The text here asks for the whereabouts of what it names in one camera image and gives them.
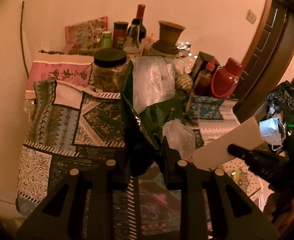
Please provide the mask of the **brown clay vase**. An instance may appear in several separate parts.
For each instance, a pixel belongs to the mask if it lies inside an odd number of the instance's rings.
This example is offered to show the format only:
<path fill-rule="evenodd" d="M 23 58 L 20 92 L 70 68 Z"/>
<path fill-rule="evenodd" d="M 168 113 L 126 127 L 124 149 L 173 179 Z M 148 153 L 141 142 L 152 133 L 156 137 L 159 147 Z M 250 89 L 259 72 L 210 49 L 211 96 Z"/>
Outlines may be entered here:
<path fill-rule="evenodd" d="M 164 54 L 177 55 L 179 49 L 176 44 L 185 26 L 168 21 L 158 21 L 158 23 L 159 39 L 154 42 L 152 48 Z"/>

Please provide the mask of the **red sauce bottle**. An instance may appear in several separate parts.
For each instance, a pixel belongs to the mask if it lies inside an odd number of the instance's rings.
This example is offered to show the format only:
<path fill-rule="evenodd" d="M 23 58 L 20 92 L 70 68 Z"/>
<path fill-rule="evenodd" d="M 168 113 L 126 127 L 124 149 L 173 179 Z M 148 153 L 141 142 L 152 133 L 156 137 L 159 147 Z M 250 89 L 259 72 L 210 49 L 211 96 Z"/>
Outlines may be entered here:
<path fill-rule="evenodd" d="M 212 82 L 212 75 L 215 70 L 216 59 L 213 57 L 210 62 L 206 64 L 204 70 L 200 71 L 193 86 L 193 93 L 198 96 L 205 96 L 209 90 Z"/>

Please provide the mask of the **dark wine bottle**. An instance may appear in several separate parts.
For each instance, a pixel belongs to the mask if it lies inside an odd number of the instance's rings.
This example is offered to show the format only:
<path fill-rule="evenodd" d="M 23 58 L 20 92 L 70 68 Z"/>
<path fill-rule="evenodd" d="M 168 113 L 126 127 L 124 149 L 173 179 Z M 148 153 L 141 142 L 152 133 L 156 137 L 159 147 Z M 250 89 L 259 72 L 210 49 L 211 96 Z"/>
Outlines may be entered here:
<path fill-rule="evenodd" d="M 139 42 L 142 41 L 143 38 L 146 38 L 146 28 L 143 25 L 143 18 L 144 18 L 144 12 L 145 12 L 145 5 L 144 4 L 139 4 L 137 8 L 137 14 L 136 18 L 139 19 Z"/>

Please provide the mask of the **green plastic snack bag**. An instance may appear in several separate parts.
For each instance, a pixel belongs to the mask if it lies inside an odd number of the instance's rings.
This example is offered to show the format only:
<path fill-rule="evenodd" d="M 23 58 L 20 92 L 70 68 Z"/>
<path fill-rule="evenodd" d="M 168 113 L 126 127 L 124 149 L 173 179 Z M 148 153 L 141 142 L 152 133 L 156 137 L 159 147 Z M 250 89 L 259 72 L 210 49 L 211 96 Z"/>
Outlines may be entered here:
<path fill-rule="evenodd" d="M 169 148 L 163 136 L 163 125 L 179 119 L 185 124 L 183 105 L 177 96 L 146 107 L 142 113 L 133 108 L 133 70 L 129 62 L 121 92 L 121 112 L 124 131 L 125 153 L 129 158 L 129 171 L 133 177 L 145 174 L 153 163 L 162 173 L 167 171 L 168 161 L 180 159 L 176 150 Z"/>

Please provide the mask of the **glass jar black lid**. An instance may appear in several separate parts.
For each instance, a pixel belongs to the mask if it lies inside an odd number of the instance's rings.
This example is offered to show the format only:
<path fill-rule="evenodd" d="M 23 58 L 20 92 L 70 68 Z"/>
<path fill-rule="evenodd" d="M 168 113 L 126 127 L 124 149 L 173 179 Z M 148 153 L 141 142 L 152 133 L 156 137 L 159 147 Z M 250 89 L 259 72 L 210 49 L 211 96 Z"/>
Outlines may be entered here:
<path fill-rule="evenodd" d="M 127 69 L 127 54 L 122 49 L 104 48 L 94 54 L 93 82 L 97 92 L 119 93 Z"/>

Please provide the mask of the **green cap bottle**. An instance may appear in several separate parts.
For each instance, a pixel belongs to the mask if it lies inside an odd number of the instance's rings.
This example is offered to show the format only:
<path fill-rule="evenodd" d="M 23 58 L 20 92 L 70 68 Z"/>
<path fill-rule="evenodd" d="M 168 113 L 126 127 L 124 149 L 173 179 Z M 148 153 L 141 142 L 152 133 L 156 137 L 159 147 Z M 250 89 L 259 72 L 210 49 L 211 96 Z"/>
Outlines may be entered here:
<path fill-rule="evenodd" d="M 101 48 L 112 48 L 113 41 L 112 41 L 112 32 L 111 31 L 104 31 L 102 38 L 101 38 Z"/>

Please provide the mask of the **pink printed cardboard box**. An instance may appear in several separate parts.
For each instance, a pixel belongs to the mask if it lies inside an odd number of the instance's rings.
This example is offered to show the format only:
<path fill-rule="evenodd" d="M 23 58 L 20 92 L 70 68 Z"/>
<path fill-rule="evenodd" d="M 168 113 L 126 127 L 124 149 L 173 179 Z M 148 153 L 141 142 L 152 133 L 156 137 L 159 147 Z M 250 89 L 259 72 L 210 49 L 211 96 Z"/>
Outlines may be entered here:
<path fill-rule="evenodd" d="M 94 57 L 83 55 L 37 53 L 31 65 L 25 98 L 35 98 L 37 81 L 63 81 L 76 86 L 89 84 Z"/>

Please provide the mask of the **red thermos jug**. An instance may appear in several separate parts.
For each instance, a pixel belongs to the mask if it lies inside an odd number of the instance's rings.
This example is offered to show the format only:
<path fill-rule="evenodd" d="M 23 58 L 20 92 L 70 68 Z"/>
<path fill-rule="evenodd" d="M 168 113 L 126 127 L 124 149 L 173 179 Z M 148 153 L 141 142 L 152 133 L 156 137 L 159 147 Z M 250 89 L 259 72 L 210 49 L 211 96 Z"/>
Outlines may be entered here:
<path fill-rule="evenodd" d="M 229 98 L 236 88 L 244 68 L 233 58 L 229 58 L 224 66 L 219 66 L 211 81 L 211 94 L 215 98 Z"/>

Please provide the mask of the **white hanging bag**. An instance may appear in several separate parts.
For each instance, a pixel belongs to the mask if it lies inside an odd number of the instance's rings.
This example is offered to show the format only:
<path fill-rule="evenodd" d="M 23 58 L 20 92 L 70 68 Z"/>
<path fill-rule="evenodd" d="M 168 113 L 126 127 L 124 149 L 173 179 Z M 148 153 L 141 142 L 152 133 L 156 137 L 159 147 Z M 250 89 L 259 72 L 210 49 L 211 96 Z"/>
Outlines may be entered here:
<path fill-rule="evenodd" d="M 285 139 L 283 124 L 279 118 L 269 118 L 259 122 L 260 134 L 273 151 L 282 147 Z"/>

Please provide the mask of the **dark wooden door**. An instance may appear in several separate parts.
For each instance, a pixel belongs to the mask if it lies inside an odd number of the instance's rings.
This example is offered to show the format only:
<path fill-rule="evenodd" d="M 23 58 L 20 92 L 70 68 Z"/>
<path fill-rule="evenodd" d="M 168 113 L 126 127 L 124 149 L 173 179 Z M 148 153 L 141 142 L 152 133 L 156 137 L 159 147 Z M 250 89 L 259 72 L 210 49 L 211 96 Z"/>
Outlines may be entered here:
<path fill-rule="evenodd" d="M 294 0 L 266 0 L 256 34 L 244 57 L 244 71 L 232 98 L 239 122 L 256 114 L 280 83 L 294 56 Z"/>

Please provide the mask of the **red lidded canister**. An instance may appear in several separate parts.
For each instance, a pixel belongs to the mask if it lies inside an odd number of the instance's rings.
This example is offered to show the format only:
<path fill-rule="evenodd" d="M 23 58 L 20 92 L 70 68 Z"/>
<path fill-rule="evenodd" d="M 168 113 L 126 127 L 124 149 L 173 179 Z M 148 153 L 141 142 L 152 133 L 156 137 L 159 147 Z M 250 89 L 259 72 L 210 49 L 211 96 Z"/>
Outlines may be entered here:
<path fill-rule="evenodd" d="M 114 22 L 113 25 L 113 48 L 123 48 L 127 38 L 128 22 Z"/>

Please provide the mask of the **wall light switch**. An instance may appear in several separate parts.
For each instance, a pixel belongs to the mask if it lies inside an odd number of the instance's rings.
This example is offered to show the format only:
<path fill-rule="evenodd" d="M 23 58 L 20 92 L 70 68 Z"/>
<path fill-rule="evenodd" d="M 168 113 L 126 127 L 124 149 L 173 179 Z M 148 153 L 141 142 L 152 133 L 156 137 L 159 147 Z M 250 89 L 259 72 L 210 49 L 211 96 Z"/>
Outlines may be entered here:
<path fill-rule="evenodd" d="M 257 15 L 255 14 L 255 12 L 253 12 L 251 9 L 249 9 L 247 11 L 246 20 L 250 24 L 254 24 L 256 22 L 256 19 L 257 19 Z"/>

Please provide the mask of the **clear crumpled plastic bag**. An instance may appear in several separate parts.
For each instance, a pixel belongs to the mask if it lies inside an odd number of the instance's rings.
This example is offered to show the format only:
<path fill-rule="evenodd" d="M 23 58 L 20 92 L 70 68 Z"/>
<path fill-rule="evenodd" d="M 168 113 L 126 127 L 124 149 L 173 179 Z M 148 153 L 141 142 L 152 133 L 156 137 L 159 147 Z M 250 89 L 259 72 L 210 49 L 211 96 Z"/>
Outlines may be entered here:
<path fill-rule="evenodd" d="M 163 126 L 169 148 L 179 152 L 182 159 L 188 160 L 195 151 L 195 135 L 179 119 L 170 120 Z"/>

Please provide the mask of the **red snack packet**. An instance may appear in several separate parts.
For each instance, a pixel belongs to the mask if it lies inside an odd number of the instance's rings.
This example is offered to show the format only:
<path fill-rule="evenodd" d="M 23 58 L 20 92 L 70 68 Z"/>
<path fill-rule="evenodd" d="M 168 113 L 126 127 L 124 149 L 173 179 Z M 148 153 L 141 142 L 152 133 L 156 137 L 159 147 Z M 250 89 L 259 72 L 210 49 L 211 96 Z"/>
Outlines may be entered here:
<path fill-rule="evenodd" d="M 65 40 L 77 48 L 91 50 L 100 45 L 104 31 L 108 31 L 107 16 L 65 26 Z"/>

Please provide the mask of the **thin wall stick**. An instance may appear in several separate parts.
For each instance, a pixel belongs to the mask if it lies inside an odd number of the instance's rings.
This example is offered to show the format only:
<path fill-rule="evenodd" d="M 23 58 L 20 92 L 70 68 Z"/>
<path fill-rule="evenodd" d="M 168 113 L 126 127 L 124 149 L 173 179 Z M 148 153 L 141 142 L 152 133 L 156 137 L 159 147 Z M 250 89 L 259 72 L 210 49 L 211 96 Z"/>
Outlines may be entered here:
<path fill-rule="evenodd" d="M 24 53 L 24 43 L 23 43 L 23 13 L 24 13 L 24 1 L 21 4 L 21 16 L 20 16 L 20 45 L 21 45 L 21 54 L 24 70 L 26 72 L 27 79 L 29 78 L 29 71 L 26 63 L 26 57 Z"/>

